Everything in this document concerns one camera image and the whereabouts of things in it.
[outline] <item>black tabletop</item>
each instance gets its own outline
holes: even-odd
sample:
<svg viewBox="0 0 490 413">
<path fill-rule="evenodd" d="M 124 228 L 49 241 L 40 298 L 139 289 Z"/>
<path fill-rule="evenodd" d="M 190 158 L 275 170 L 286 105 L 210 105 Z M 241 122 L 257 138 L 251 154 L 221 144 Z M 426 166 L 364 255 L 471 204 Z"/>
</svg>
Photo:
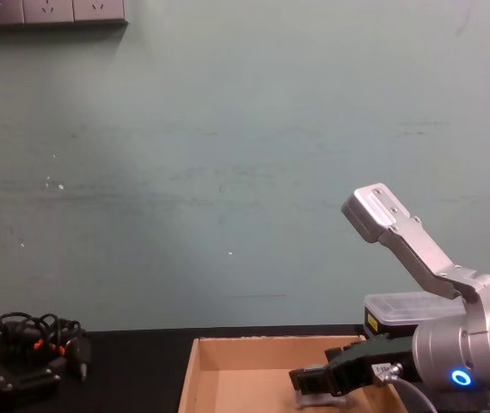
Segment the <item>black tabletop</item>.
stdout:
<svg viewBox="0 0 490 413">
<path fill-rule="evenodd" d="M 66 378 L 60 391 L 22 413 L 175 413 L 194 338 L 348 336 L 356 325 L 147 330 L 90 333 L 93 366 L 83 384 Z"/>
</svg>

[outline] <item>light green wall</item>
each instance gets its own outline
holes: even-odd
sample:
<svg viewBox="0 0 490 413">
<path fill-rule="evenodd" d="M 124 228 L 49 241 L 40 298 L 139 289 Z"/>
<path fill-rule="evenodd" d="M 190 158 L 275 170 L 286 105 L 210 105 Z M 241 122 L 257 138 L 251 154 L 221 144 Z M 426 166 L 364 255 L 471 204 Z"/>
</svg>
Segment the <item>light green wall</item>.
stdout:
<svg viewBox="0 0 490 413">
<path fill-rule="evenodd" d="M 417 288 L 340 213 L 378 181 L 490 271 L 490 2 L 127 5 L 0 35 L 0 313 L 359 322 Z"/>
</svg>

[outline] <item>robotic arm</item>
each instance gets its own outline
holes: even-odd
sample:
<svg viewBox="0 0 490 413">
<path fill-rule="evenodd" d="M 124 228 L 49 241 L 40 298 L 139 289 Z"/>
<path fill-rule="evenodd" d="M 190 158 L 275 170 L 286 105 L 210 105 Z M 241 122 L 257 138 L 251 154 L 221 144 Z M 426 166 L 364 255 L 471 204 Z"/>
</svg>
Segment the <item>robotic arm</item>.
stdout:
<svg viewBox="0 0 490 413">
<path fill-rule="evenodd" d="M 422 381 L 439 391 L 490 389 L 490 275 L 454 264 L 381 183 L 354 191 L 342 212 L 366 242 L 389 248 L 425 291 L 463 298 L 464 316 L 424 322 L 413 335 Z"/>
</svg>

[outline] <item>blue led ring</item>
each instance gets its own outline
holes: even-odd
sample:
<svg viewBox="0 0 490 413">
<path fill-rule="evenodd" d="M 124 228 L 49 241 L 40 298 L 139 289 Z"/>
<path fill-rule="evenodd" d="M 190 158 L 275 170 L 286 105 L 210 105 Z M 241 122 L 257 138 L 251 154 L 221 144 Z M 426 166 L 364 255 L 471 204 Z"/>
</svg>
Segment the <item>blue led ring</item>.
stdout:
<svg viewBox="0 0 490 413">
<path fill-rule="evenodd" d="M 470 376 L 463 370 L 455 370 L 451 374 L 451 379 L 458 385 L 470 385 L 472 383 Z"/>
</svg>

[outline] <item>cardboard box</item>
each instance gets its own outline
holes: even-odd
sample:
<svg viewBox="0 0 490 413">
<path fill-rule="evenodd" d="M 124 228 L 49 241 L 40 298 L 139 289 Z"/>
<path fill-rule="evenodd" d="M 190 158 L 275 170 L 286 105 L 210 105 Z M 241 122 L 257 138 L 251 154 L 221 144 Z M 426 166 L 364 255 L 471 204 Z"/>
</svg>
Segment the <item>cardboard box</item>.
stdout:
<svg viewBox="0 0 490 413">
<path fill-rule="evenodd" d="M 294 368 L 326 364 L 324 351 L 358 336 L 202 338 L 193 342 L 179 413 L 297 413 Z M 392 386 L 350 393 L 349 407 L 303 413 L 407 413 Z"/>
</svg>

